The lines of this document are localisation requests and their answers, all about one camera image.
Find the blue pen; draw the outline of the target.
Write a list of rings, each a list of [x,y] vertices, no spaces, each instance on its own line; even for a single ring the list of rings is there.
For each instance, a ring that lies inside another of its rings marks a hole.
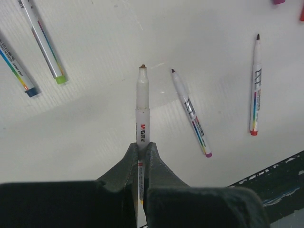
[[[22,85],[24,93],[26,93],[28,97],[34,97],[38,95],[38,89],[33,84],[31,78],[24,71],[17,59],[14,57],[13,52],[11,51],[11,48],[7,44],[7,41],[2,33],[0,33],[0,54]]]

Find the green pen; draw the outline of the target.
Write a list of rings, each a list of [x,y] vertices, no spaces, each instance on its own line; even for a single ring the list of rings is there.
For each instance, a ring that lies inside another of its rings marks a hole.
[[[49,70],[58,85],[65,83],[64,72],[60,66],[60,63],[54,53],[54,50],[47,38],[46,33],[40,23],[38,16],[35,13],[34,7],[29,0],[18,0],[18,4],[27,20],[32,34],[36,39],[36,42],[42,52],[42,55],[49,67]]]

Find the red pen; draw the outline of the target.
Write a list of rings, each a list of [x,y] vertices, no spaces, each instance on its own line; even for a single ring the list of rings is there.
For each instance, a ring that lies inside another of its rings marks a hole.
[[[252,93],[250,108],[250,127],[251,136],[258,134],[258,118],[260,111],[260,97],[262,85],[262,57],[261,57],[261,40],[260,34],[257,34],[254,46],[254,59],[252,66]]]

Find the purple pen cap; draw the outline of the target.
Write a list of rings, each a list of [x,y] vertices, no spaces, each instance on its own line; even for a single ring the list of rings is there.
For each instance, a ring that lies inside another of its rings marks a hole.
[[[273,4],[277,5],[277,4],[282,4],[285,2],[285,0],[272,0]]]

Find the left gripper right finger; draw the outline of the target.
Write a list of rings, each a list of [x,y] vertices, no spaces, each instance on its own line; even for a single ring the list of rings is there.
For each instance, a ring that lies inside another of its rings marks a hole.
[[[144,212],[150,228],[268,228],[257,194],[243,187],[191,187],[160,158],[155,143],[145,155]]]

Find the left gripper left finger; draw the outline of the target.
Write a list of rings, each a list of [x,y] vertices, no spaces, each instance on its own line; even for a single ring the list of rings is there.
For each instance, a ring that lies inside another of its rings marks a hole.
[[[1,227],[137,227],[137,155],[131,143],[124,157],[96,180],[2,184]]]

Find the yellow pen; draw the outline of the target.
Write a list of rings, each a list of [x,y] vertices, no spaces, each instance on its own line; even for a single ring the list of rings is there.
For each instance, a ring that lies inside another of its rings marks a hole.
[[[150,143],[149,79],[147,76],[147,67],[144,64],[139,67],[139,75],[136,82],[135,120],[136,143],[138,146],[139,200],[140,203],[143,204],[145,150]]]

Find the purple pen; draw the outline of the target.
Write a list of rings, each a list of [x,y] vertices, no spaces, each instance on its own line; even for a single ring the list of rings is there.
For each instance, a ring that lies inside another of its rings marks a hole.
[[[180,102],[183,106],[183,109],[184,109],[184,111],[188,117],[188,120],[193,128],[193,131],[198,139],[200,148],[202,149],[202,152],[204,153],[204,155],[207,158],[210,158],[212,156],[212,151],[207,143],[207,140],[206,140],[206,137],[204,134],[204,130],[200,124],[200,121],[195,112],[193,104],[190,100],[186,87],[183,84],[180,76],[174,69],[171,69],[171,78],[172,78],[174,87],[176,89],[176,92],[178,94],[178,97],[180,99]]]

